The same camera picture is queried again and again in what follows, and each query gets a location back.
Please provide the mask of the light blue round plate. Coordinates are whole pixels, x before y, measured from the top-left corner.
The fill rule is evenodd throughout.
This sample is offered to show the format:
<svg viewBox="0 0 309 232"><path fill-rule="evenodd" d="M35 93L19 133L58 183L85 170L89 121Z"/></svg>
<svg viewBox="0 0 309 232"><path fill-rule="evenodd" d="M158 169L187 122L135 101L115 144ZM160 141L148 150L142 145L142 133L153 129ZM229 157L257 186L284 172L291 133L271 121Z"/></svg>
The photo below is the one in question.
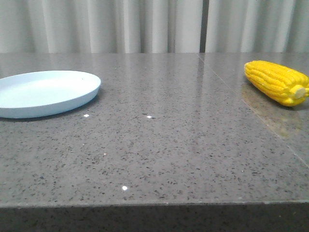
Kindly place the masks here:
<svg viewBox="0 0 309 232"><path fill-rule="evenodd" d="M35 118L67 112L97 95L101 80L80 71L30 72L0 80L0 116Z"/></svg>

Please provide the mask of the yellow corn cob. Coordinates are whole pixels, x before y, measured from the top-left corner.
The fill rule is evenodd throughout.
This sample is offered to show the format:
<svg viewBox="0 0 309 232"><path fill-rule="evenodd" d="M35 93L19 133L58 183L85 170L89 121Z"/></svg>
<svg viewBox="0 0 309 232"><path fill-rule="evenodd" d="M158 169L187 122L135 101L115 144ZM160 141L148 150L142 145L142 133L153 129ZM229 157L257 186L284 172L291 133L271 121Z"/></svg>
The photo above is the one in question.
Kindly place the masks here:
<svg viewBox="0 0 309 232"><path fill-rule="evenodd" d="M257 89L283 106L299 105L309 97L309 78L289 67L253 60L245 63L244 72Z"/></svg>

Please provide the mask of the white pleated curtain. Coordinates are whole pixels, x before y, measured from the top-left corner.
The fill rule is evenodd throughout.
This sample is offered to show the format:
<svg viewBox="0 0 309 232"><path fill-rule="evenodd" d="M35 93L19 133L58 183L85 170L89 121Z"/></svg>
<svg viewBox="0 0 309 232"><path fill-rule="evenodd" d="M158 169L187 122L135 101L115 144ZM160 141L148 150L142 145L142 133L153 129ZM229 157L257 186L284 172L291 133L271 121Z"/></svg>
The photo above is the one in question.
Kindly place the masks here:
<svg viewBox="0 0 309 232"><path fill-rule="evenodd" d="M306 0L3 0L2 53L307 52Z"/></svg>

